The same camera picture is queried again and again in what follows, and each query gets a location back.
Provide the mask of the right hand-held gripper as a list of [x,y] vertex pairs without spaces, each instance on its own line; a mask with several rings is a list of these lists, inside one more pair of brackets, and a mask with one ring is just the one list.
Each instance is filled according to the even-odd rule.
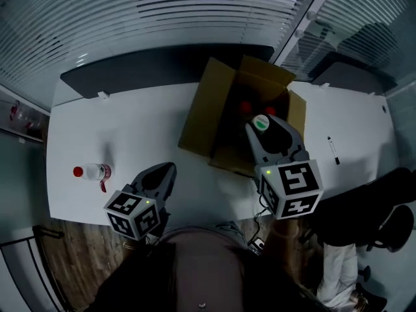
[[255,160],[255,184],[268,210],[277,220],[312,213],[324,187],[317,161],[309,158],[301,134],[285,120],[268,114],[279,153],[262,144],[267,129],[248,122],[245,130]]

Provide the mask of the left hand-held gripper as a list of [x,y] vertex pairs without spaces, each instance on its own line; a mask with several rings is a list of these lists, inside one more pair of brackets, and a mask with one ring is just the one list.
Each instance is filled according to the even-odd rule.
[[176,165],[164,162],[142,171],[132,183],[115,191],[104,206],[113,231],[135,241],[149,234],[161,237],[170,216],[166,201],[176,176]]

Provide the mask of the clear plastic bottle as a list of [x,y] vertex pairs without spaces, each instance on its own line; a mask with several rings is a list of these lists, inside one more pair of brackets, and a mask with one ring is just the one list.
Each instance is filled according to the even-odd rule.
[[260,134],[263,134],[270,125],[268,117],[264,114],[259,114],[251,120],[253,128]]

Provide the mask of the brown cardboard box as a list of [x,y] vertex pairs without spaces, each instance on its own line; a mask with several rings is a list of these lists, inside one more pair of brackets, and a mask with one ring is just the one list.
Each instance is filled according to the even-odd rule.
[[[245,131],[253,117],[267,106],[300,134],[306,122],[306,101],[288,89],[295,74],[245,56],[233,69],[210,58],[190,107],[178,146],[208,158],[211,166],[253,177],[255,160]],[[239,112],[241,101],[252,104],[252,113]]]

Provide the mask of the person's left forearm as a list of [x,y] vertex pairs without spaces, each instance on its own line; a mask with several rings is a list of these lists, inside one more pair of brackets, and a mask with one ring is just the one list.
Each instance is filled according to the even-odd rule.
[[147,245],[146,240],[131,240],[127,239],[123,242],[123,257],[127,258],[135,252],[141,252]]

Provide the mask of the person's right forearm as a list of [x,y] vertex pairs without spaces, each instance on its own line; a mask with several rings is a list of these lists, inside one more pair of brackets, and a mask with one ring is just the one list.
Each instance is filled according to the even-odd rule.
[[296,238],[300,228],[297,218],[273,220],[262,254],[273,260],[289,274],[293,273]]

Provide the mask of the large clear water jug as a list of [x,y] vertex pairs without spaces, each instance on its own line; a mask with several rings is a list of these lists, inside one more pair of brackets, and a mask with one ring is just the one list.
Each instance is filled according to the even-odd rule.
[[43,120],[41,112],[20,101],[16,101],[10,108],[10,128],[30,137],[41,138]]

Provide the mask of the white table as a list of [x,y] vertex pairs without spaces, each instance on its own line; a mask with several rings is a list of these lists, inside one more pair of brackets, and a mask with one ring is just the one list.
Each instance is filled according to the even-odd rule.
[[[251,179],[210,166],[178,147],[197,84],[133,90],[108,100],[78,99],[51,111],[47,195],[53,218],[106,225],[104,205],[138,173],[173,162],[177,177],[166,208],[172,226],[242,220],[261,210]],[[306,101],[305,146],[317,160],[325,197],[380,177],[399,165],[393,123],[383,96],[293,82]],[[336,165],[327,137],[335,144]],[[105,183],[73,175],[88,163],[107,164]]]

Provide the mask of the black marker pen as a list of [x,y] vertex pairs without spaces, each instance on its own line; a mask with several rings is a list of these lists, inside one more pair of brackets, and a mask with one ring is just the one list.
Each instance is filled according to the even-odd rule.
[[335,159],[335,163],[336,163],[336,165],[340,165],[341,162],[339,160],[339,156],[337,154],[337,150],[335,148],[335,144],[333,143],[333,140],[332,140],[332,138],[330,136],[328,136],[327,139],[328,139],[328,144],[330,145],[330,148],[331,148],[331,152],[332,152],[333,157]]

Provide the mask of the person's torso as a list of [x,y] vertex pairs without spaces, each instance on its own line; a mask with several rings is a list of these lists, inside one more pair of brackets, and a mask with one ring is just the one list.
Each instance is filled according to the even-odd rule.
[[316,312],[276,257],[245,248],[232,227],[175,230],[132,252],[86,312]]

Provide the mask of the short dark desk divider panel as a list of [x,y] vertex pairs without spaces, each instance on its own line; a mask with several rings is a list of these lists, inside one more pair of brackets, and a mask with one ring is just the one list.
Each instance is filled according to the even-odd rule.
[[377,95],[383,95],[397,85],[388,76],[343,62],[334,62],[311,81],[312,85],[321,86],[325,83],[334,88],[343,88],[366,94],[375,93]]

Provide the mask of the black office chair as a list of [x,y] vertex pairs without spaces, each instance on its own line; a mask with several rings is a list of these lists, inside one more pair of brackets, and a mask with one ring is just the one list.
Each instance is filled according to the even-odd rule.
[[355,244],[395,253],[407,243],[414,216],[407,204],[416,202],[416,170],[397,168],[370,183],[320,201],[306,216],[303,244],[316,235],[320,244]]

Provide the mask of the long dark desk divider panel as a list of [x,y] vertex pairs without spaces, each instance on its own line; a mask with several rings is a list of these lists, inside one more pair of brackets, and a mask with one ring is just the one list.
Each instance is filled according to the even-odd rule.
[[269,61],[274,49],[255,44],[189,44],[157,47],[104,58],[60,75],[86,99],[151,88],[198,82],[211,57],[231,68],[245,55]]

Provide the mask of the whiteboard on black stand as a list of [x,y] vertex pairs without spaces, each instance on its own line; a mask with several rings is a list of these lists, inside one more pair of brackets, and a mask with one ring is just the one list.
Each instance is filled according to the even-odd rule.
[[61,231],[26,227],[0,235],[0,312],[68,312],[53,278],[42,239],[60,242]]

